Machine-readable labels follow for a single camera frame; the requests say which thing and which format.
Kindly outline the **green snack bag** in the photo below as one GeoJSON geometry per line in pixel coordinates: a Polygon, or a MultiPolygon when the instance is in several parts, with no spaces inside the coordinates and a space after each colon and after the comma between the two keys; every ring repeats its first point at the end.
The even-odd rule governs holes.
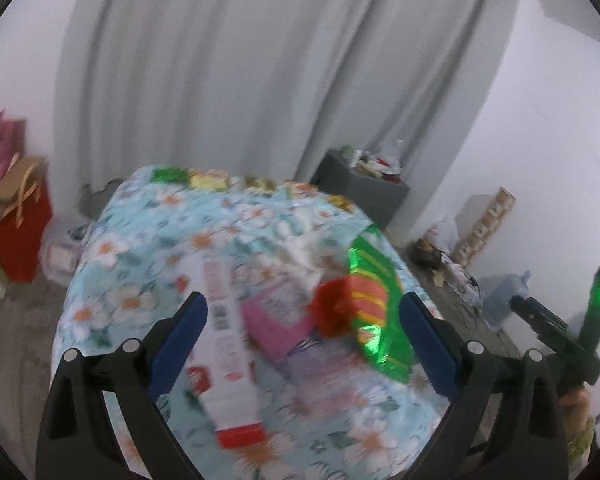
{"type": "Polygon", "coordinates": [[[381,242],[381,232],[373,224],[352,242],[348,250],[346,305],[366,362],[379,373],[406,384],[414,352],[400,323],[403,288],[381,242]]]}

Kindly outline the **blue water jug on floor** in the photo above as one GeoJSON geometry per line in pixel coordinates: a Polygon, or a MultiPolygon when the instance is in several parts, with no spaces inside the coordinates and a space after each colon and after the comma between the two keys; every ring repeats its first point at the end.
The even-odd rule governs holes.
{"type": "Polygon", "coordinates": [[[499,330],[512,314],[509,303],[513,296],[529,296],[528,281],[531,272],[500,274],[483,278],[479,282],[482,314],[492,330],[499,330]]]}

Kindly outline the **white red long box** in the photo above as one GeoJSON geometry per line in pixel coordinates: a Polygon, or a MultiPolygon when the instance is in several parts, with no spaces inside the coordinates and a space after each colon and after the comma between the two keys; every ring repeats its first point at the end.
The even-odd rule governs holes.
{"type": "Polygon", "coordinates": [[[221,448],[245,448],[265,440],[254,361],[232,283],[230,258],[193,254],[181,262],[186,290],[207,303],[204,324],[186,361],[193,392],[210,417],[221,448]]]}

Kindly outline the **floral blue tablecloth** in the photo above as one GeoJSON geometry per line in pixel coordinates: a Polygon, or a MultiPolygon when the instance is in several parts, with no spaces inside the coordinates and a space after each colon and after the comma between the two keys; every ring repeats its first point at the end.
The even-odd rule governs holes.
{"type": "Polygon", "coordinates": [[[191,292],[208,320],[158,408],[207,479],[391,479],[425,448],[448,408],[418,363],[375,370],[352,336],[311,324],[318,286],[348,274],[365,236],[401,287],[419,284],[370,218],[342,198],[286,182],[222,190],[136,170],[87,237],[53,343],[109,353],[145,337],[191,292]]]}

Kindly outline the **red crumpled wrapper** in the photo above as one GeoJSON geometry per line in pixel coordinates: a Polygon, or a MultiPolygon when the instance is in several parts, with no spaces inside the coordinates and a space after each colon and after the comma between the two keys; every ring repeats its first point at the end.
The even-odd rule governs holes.
{"type": "Polygon", "coordinates": [[[317,286],[309,304],[311,318],[323,337],[338,338],[353,333],[355,316],[348,278],[335,278],[317,286]]]}

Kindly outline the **red gift bag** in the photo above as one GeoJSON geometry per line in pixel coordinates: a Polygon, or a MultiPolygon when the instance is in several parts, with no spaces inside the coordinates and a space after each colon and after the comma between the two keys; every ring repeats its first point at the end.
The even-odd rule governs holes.
{"type": "Polygon", "coordinates": [[[38,270],[42,235],[53,217],[46,159],[18,159],[0,181],[0,263],[12,282],[30,283],[38,270]]]}

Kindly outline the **pink box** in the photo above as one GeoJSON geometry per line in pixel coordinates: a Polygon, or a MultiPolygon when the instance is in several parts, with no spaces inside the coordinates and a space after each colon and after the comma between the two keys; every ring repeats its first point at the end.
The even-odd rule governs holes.
{"type": "Polygon", "coordinates": [[[281,278],[240,308],[247,334],[270,361],[278,363],[314,330],[309,304],[301,286],[291,278],[281,278]]]}

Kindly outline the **dark grey cabinet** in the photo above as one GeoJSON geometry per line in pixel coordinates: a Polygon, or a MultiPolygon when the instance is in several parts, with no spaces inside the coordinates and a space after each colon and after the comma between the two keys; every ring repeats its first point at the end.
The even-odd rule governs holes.
{"type": "Polygon", "coordinates": [[[391,182],[360,174],[350,168],[336,150],[326,153],[310,183],[323,193],[352,200],[381,229],[389,225],[410,190],[402,181],[391,182]]]}

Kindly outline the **green candy wrapper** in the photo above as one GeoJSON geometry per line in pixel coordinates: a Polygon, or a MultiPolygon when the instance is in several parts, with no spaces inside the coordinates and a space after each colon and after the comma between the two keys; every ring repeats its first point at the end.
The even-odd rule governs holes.
{"type": "Polygon", "coordinates": [[[151,173],[151,182],[164,184],[189,184],[189,171],[174,166],[156,167],[151,173]]]}

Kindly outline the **grey curtain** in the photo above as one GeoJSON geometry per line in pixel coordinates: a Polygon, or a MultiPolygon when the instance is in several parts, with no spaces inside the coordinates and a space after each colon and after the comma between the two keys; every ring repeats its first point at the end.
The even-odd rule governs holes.
{"type": "Polygon", "coordinates": [[[305,179],[329,148],[411,171],[482,0],[76,0],[55,203],[146,165],[305,179]]]}

